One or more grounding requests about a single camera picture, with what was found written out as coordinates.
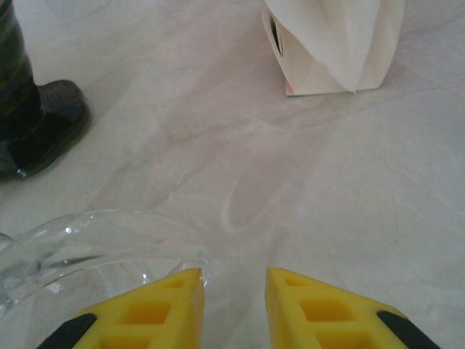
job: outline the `floor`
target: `floor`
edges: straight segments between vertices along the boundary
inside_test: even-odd
[[[463,0],[407,2],[380,90],[296,98],[258,0],[15,5],[37,82],[76,81],[93,120],[48,170],[0,183],[1,232],[153,210],[257,270],[383,300],[441,347],[463,347]],[[260,302],[223,348],[266,348]]]

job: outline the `white marble floor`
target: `white marble floor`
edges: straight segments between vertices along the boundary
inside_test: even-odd
[[[93,120],[48,170],[0,182],[1,232],[151,209],[463,347],[463,0],[408,1],[380,90],[299,98],[284,96],[258,0],[15,5],[37,82],[76,81]],[[260,297],[223,348],[267,347]]]

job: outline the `marble floor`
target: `marble floor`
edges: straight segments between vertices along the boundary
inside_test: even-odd
[[[407,1],[380,90],[295,98],[258,0],[15,6],[37,82],[76,81],[93,119],[49,169],[0,182],[1,232],[153,210],[218,253],[383,300],[463,347],[463,0]],[[260,297],[223,348],[268,348]]]

